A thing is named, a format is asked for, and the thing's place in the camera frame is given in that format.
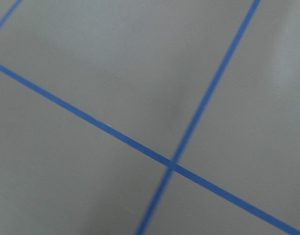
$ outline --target floor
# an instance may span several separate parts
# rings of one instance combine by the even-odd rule
[[[24,0],[0,64],[171,160],[252,2]],[[300,231],[300,0],[260,2],[179,165]],[[165,170],[0,72],[0,235],[132,235]],[[175,173],[146,234],[286,233]]]

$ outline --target blue line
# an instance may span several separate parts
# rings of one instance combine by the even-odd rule
[[[278,229],[283,230],[284,232],[291,235],[300,235],[300,231],[285,224],[284,222],[276,219],[275,217],[265,213],[264,211],[254,207],[253,205],[245,202],[244,200],[234,196],[233,194],[225,191],[224,189],[214,185],[213,183],[203,179],[202,177],[190,172],[189,170],[177,165],[175,167],[175,171],[187,179],[197,183],[198,185],[204,187],[205,189],[215,193],[216,195],[222,197],[223,199],[235,204],[236,206],[248,211],[254,216],[268,222],[269,224],[277,227]]]
[[[12,72],[8,68],[4,67],[3,65],[0,65],[0,71],[5,73],[6,75],[10,76],[11,78],[15,79],[16,81],[20,82],[24,86],[32,89],[36,93],[44,96],[45,98],[49,99],[50,101],[52,101],[54,103],[56,103],[57,105],[61,106],[62,108],[70,111],[71,113],[75,114],[76,116],[80,117],[81,119],[89,122],[90,124],[103,130],[104,132],[109,133],[110,135],[114,136],[118,140],[128,144],[129,146],[133,147],[134,149],[137,149],[138,151],[151,157],[152,159],[156,160],[157,162],[159,162],[167,167],[171,166],[171,161],[169,159],[167,159],[167,158],[161,156],[160,154],[152,151],[151,149],[143,146],[142,144],[140,144],[137,141],[131,139],[130,137],[122,134],[121,132],[113,129],[112,127],[108,126],[107,124],[104,124],[103,122],[94,119],[92,116],[86,114],[84,111],[81,111],[80,109],[78,109],[75,106],[67,103],[66,101],[56,97],[55,95],[51,94],[50,92],[47,92],[46,90],[33,84],[32,82],[28,81],[27,79]]]
[[[11,6],[11,8],[8,10],[8,12],[2,17],[2,19],[0,20],[0,29],[3,27],[8,18],[12,15],[12,13],[16,10],[16,8],[22,1],[23,0],[16,0],[15,3]]]
[[[246,29],[247,29],[247,26],[249,25],[251,19],[252,19],[252,16],[254,15],[256,9],[257,9],[257,6],[259,5],[260,3],[260,0],[254,0],[246,17],[244,18],[244,21],[242,22],[241,26],[239,27],[236,35],[235,35],[235,38],[233,39],[231,45],[229,46],[227,52],[226,52],[226,55],[224,57],[224,59],[222,60],[216,74],[214,75],[206,93],[204,94],[174,156],[173,156],[173,163],[176,165],[184,150],[186,149],[187,147],[187,144],[190,140],[190,138],[192,137],[193,135],[193,132],[199,122],[199,120],[201,119],[201,116],[203,115],[204,113],[204,110],[207,106],[207,104],[209,103],[210,99],[211,99],[211,96],[213,94],[213,92],[215,91],[229,61],[231,60],[241,38],[243,37]],[[159,185],[159,187],[157,188],[157,191],[155,192],[145,214],[144,214],[144,217],[143,219],[141,220],[137,230],[136,230],[136,235],[142,235],[144,234],[144,232],[146,231],[148,225],[149,225],[149,222],[153,216],[153,213],[155,211],[155,209],[157,208],[158,206],[158,203],[160,202],[161,198],[162,198],[162,195],[166,189],[166,186],[168,185],[170,179],[171,179],[171,176],[173,174],[173,170],[174,170],[174,167],[170,167],[167,169],[165,175],[163,176],[162,178],[162,181]]]
[[[37,85],[33,84],[32,82],[26,80],[25,78],[21,77],[20,75],[12,72],[8,68],[0,65],[0,71],[4,74],[8,75],[9,77],[13,78],[14,80],[18,81],[19,83],[23,84],[24,86],[32,89],[36,93],[44,96],[45,98],[49,99],[50,101],[56,103],[57,105],[61,106],[62,108],[70,111],[71,113],[75,114],[76,116],[80,117],[81,119],[89,122],[90,124],[94,125],[95,127],[109,133],[110,135],[114,136],[115,138],[119,139],[120,141],[128,144],[129,146],[135,148],[136,150],[144,153],[145,155],[151,157],[152,159],[156,160],[157,162],[169,167],[173,168],[174,171],[181,174],[182,176],[186,177],[187,179],[197,183],[198,185],[206,188],[209,191],[212,191],[216,195],[222,197],[223,199],[239,206],[240,208],[250,212],[254,216],[272,224],[273,226],[287,232],[288,234],[293,235],[300,235],[300,231],[294,229],[293,227],[285,224],[284,222],[272,217],[271,215],[261,211],[260,209],[250,205],[249,203],[243,201],[242,199],[230,194],[229,192],[221,189],[220,187],[210,183],[209,181],[201,178],[200,176],[186,170],[185,168],[176,165],[171,160],[164,158],[160,154],[150,150],[149,148],[143,146],[142,144],[134,141],[133,139],[125,136],[124,134],[118,132],[117,130],[111,128],[110,126],[94,119],[90,115],[86,114],[85,112],[79,110],[78,108],[68,104],[64,100],[52,95],[51,93],[47,92],[46,90],[38,87]]]

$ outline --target gray wall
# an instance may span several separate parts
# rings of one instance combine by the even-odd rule
[[[25,0],[0,63],[171,158],[251,2]],[[300,230],[300,0],[262,0],[180,164]],[[164,171],[0,73],[0,235],[133,234]],[[147,234],[284,233],[175,174]]]

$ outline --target blue tape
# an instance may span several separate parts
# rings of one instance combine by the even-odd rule
[[[276,219],[275,217],[265,213],[264,211],[254,207],[253,205],[245,202],[244,200],[234,196],[233,194],[225,191],[224,189],[214,185],[213,183],[203,179],[202,177],[186,170],[185,168],[177,165],[175,167],[175,172],[179,173],[180,175],[186,177],[187,179],[197,183],[198,185],[204,187],[205,189],[215,193],[216,195],[220,196],[221,198],[235,204],[236,206],[246,210],[247,212],[253,214],[254,216],[268,222],[269,224],[281,229],[282,231],[291,234],[291,235],[300,235],[300,231],[285,224],[284,222]]]
[[[42,89],[41,87],[33,84],[32,82],[28,81],[27,79],[19,76],[18,74],[12,72],[8,68],[4,67],[3,65],[0,65],[0,71],[5,73],[6,75],[10,76],[11,78],[15,79],[16,81],[20,82],[24,86],[32,89],[36,93],[44,96],[45,98],[49,99],[50,101],[54,102],[55,104],[61,106],[62,108],[70,111],[71,113],[75,114],[76,116],[80,117],[81,119],[87,121],[88,123],[94,125],[95,127],[103,130],[104,132],[114,136],[118,140],[128,144],[129,146],[133,147],[134,149],[137,149],[138,151],[146,154],[147,156],[151,157],[152,159],[156,160],[157,162],[170,167],[171,161],[160,154],[152,151],[151,149],[143,146],[142,144],[138,143],[137,141],[131,139],[130,137],[122,134],[121,132],[113,129],[112,127],[108,126],[107,124],[104,124],[101,121],[98,121],[94,119],[92,116],[86,114],[84,111],[81,111],[80,109],[76,108],[75,106],[67,103],[66,101],[58,98],[57,96],[51,94],[50,92],[47,92],[46,90]]]
[[[173,156],[174,164],[177,164],[179,162],[180,158],[182,157],[183,152],[186,149],[188,142],[189,142],[190,138],[192,137],[193,132],[194,132],[195,128],[197,127],[197,124],[198,124],[199,120],[201,119],[201,117],[204,113],[204,110],[205,110],[207,104],[209,103],[209,101],[212,97],[212,94],[214,93],[225,69],[227,68],[228,63],[231,60],[241,38],[243,37],[243,35],[246,31],[246,28],[249,25],[259,3],[260,3],[260,0],[253,1],[247,15],[244,18],[244,21],[242,22],[241,26],[239,27],[239,29],[235,35],[235,38],[233,39],[231,45],[229,46],[224,59],[222,60],[217,72],[215,73],[206,93],[204,94],[204,96],[203,96],[203,98],[202,98],[202,100],[201,100],[201,102],[200,102],[200,104],[199,104],[199,106],[198,106],[182,140],[181,140],[181,142],[178,145],[178,148]],[[144,214],[144,217],[141,220],[141,222],[136,230],[136,233],[135,233],[136,235],[142,235],[146,231],[147,226],[149,225],[149,222],[153,216],[153,213],[154,213],[155,209],[157,208],[157,206],[162,198],[162,195],[166,189],[166,186],[168,185],[168,183],[171,179],[173,170],[174,170],[173,168],[167,169],[165,175],[163,176],[161,183],[159,184],[159,187],[157,188],[157,190],[156,190],[156,192]]]
[[[110,126],[94,119],[90,115],[86,114],[85,112],[79,110],[78,108],[68,104],[64,100],[54,96],[53,94],[47,92],[46,90],[38,87],[37,85],[33,84],[32,82],[28,81],[27,79],[21,77],[20,75],[12,72],[8,68],[0,65],[0,71],[9,77],[13,78],[14,80],[18,81],[19,83],[23,84],[24,86],[32,89],[36,93],[44,96],[45,98],[49,99],[50,101],[56,103],[57,105],[61,106],[62,108],[68,110],[69,112],[75,114],[76,116],[80,117],[81,119],[89,122],[90,124],[94,125],[95,127],[109,133],[110,135],[114,136],[115,138],[119,139],[120,141],[128,144],[129,146],[133,147],[134,149],[144,153],[145,155],[151,157],[152,159],[156,160],[157,162],[165,165],[168,168],[173,169],[175,172],[179,173],[180,175],[184,176],[185,178],[197,183],[198,185],[206,188],[207,190],[215,193],[216,195],[222,197],[223,199],[239,206],[240,208],[250,212],[254,216],[272,224],[273,226],[287,232],[288,234],[293,235],[300,235],[300,231],[296,230],[295,228],[285,224],[284,222],[274,218],[273,216],[261,211],[260,209],[250,205],[249,203],[243,201],[242,199],[232,195],[231,193],[221,189],[220,187],[212,184],[211,182],[203,179],[202,177],[186,170],[185,168],[176,165],[171,160],[161,156],[160,154],[152,151],[151,149],[143,146],[142,144],[134,141],[133,139],[125,136],[124,134],[118,132],[117,130],[111,128]]]
[[[6,23],[8,18],[12,15],[12,13],[16,10],[16,8],[19,6],[19,4],[22,1],[23,0],[16,0],[15,3],[10,7],[8,12],[2,17],[2,19],[0,20],[0,29],[3,27],[3,25]]]

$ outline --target grid square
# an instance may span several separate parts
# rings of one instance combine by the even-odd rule
[[[300,1],[264,1],[181,165],[300,230]]]
[[[250,4],[24,1],[0,63],[170,157]]]
[[[132,234],[163,170],[0,73],[1,235]]]

